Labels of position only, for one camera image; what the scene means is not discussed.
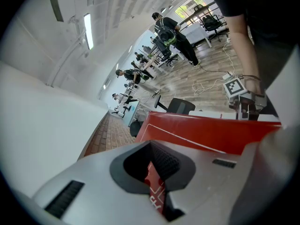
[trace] fluorescent light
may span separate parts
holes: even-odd
[[[90,14],[87,13],[84,17],[84,25],[85,25],[85,36],[88,44],[88,48],[91,50],[94,47],[93,37],[92,37],[92,27],[90,23]]]

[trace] white cable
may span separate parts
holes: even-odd
[[[226,51],[224,50],[224,48],[225,48],[225,46],[226,46],[227,44],[229,44],[229,43],[225,43],[225,45],[223,46],[223,51],[224,51],[225,53],[226,53]],[[203,93],[203,92],[205,92],[205,91],[207,91],[207,90],[209,90],[209,89],[216,88],[216,87],[221,86],[221,85],[224,84],[224,83],[222,83],[222,84],[219,84],[219,85],[215,86],[215,84],[216,84],[217,81],[229,82],[230,80],[232,80],[233,78],[235,78],[235,73],[234,73],[234,72],[235,72],[235,68],[234,68],[233,62],[232,62],[232,60],[230,59],[230,56],[229,56],[227,53],[226,53],[226,55],[229,57],[229,60],[230,60],[231,65],[232,65],[232,67],[233,67],[233,72],[232,72],[232,73],[233,73],[233,77],[232,77],[231,79],[229,79],[228,81],[221,80],[221,79],[217,79],[217,80],[214,82],[214,84],[212,85],[212,87],[210,87],[210,88],[205,88],[205,87],[203,87],[203,85],[202,85],[201,82],[194,83],[193,86],[192,86],[192,89],[195,91],[194,96],[195,96],[195,95],[200,95],[201,93]],[[201,87],[198,88],[198,89],[195,89],[194,86],[195,86],[196,84],[200,84]]]

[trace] red object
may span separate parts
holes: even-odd
[[[163,140],[189,148],[240,155],[248,143],[260,141],[266,134],[281,127],[279,122],[258,122],[214,119],[165,112],[149,112],[135,142]],[[150,184],[150,200],[161,208],[165,197],[164,183],[160,181],[152,163],[149,164],[146,183]]]

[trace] brick floor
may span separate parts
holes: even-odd
[[[135,138],[130,135],[129,127],[123,124],[122,119],[107,114],[95,132],[84,156],[132,144],[134,140]]]

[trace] window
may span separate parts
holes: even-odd
[[[206,6],[204,0],[186,0],[175,10],[175,13],[184,20],[194,13],[194,7],[199,4],[201,4],[202,6]],[[197,22],[199,21],[199,18],[195,16],[194,18],[192,18],[192,21],[193,23]]]

